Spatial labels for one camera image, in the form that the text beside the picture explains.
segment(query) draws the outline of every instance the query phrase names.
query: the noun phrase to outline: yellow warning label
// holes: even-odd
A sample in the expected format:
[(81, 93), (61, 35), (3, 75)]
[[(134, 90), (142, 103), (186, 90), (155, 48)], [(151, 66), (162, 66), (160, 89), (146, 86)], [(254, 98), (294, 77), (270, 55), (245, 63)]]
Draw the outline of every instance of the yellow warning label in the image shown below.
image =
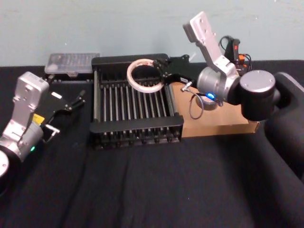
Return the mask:
[(37, 115), (37, 114), (34, 114), (34, 117), (33, 117), (33, 121), (35, 123), (37, 123), (39, 126), (42, 124), (42, 122), (44, 121), (44, 117), (40, 116), (40, 115)]

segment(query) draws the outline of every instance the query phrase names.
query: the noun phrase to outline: cable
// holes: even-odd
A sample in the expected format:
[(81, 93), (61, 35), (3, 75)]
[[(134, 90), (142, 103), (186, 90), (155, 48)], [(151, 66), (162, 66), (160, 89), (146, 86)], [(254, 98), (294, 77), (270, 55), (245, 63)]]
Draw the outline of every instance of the cable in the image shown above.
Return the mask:
[(244, 56), (248, 60), (248, 64), (249, 64), (248, 71), (250, 71), (252, 70), (251, 56), (249, 54), (244, 54)]
[(222, 49), (223, 49), (224, 51), (226, 51), (226, 48), (224, 48), (223, 43), (222, 43), (223, 39), (227, 39), (228, 42), (229, 42), (229, 41), (233, 40), (233, 37), (232, 37), (232, 36), (224, 36), (224, 37), (222, 37), (222, 38), (219, 40), (218, 45), (221, 46)]
[(127, 70), (127, 80), (130, 84), (130, 86), (132, 86), (135, 90), (145, 93), (145, 94), (151, 94), (151, 93), (155, 93), (159, 90), (161, 90), (164, 86), (164, 84), (162, 82), (151, 86), (151, 87), (146, 87), (146, 86), (142, 86), (140, 84), (138, 84), (137, 82), (135, 82), (135, 80), (132, 77), (132, 72), (135, 68), (139, 67), (139, 66), (150, 66), (150, 67), (154, 67), (153, 66), (153, 60), (151, 59), (138, 59), (134, 62), (132, 62)]
[[(196, 93), (192, 92), (192, 91), (189, 90), (189, 89), (187, 89), (187, 90), (185, 90), (185, 91), (187, 91), (187, 92), (193, 94), (192, 97), (191, 97), (191, 99), (190, 99), (189, 114), (190, 114), (190, 117), (191, 117), (193, 120), (198, 120), (198, 119), (201, 118), (201, 116), (202, 116), (203, 113), (204, 113), (204, 102), (203, 102), (203, 100), (202, 100), (202, 98), (201, 98), (201, 96), (200, 96), (199, 94), (196, 94)], [(192, 103), (193, 103), (193, 102), (192, 102), (192, 101), (193, 101), (193, 98), (195, 98), (196, 96), (198, 97), (198, 99), (199, 99), (199, 101), (200, 101), (200, 103), (201, 103), (201, 112), (200, 112), (200, 114), (199, 114), (198, 117), (193, 117), (193, 115), (192, 115), (192, 113), (191, 113), (191, 107), (192, 107)]]

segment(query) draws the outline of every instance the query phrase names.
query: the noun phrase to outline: light blue wall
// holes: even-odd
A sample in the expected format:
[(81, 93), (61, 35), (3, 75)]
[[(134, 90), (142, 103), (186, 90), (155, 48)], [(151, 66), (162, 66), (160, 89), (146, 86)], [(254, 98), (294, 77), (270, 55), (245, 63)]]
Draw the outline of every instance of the light blue wall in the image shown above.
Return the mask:
[(200, 11), (253, 59), (304, 59), (304, 0), (0, 0), (0, 65), (44, 65), (54, 52), (202, 61), (182, 28)]

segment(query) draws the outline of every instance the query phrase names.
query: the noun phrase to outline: black cable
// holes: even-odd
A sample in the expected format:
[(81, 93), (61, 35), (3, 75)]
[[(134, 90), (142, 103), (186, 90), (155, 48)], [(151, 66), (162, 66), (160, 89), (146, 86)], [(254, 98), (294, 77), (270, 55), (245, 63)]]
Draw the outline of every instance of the black cable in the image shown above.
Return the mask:
[(248, 71), (252, 70), (252, 61), (251, 61), (251, 56), (249, 54), (244, 54), (245, 58), (248, 60)]
[[(190, 99), (190, 105), (189, 105), (189, 114), (190, 114), (190, 117), (193, 119), (193, 120), (198, 120), (198, 119), (200, 119), (201, 118), (201, 116), (203, 115), (203, 113), (204, 113), (204, 102), (203, 102), (203, 100), (202, 100), (202, 98), (201, 98), (201, 96), (199, 95), (199, 94), (196, 94), (196, 93), (194, 93), (194, 92), (192, 92), (191, 90), (186, 90), (187, 92), (189, 92), (189, 93), (192, 93), (193, 95), (192, 95), (192, 97), (191, 97), (191, 99)], [(198, 99), (199, 99), (199, 101), (200, 101), (200, 103), (201, 103), (201, 112), (200, 112), (200, 114), (199, 114), (199, 116), (198, 117), (193, 117), (193, 115), (192, 115), (192, 113), (191, 113), (191, 107), (192, 107), (192, 101), (193, 101), (193, 98), (195, 98), (195, 97), (198, 97)]]
[(224, 51), (226, 51), (226, 48), (224, 48), (223, 43), (222, 43), (222, 41), (223, 41), (224, 39), (227, 39), (228, 42), (229, 42), (229, 41), (233, 40), (233, 37), (232, 37), (232, 36), (224, 36), (224, 37), (222, 37), (222, 38), (219, 40), (218, 45), (221, 46), (222, 49), (223, 49)]

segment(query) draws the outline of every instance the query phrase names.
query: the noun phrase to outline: metal bracket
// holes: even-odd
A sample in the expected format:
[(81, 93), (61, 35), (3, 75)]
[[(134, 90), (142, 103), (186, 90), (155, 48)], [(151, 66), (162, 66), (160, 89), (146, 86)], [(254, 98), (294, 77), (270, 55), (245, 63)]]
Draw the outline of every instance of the metal bracket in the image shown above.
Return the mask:
[(207, 65), (215, 72), (221, 72), (221, 84), (225, 84), (226, 78), (238, 76), (235, 65), (222, 55), (205, 12), (199, 13), (183, 28), (189, 41), (200, 48)]

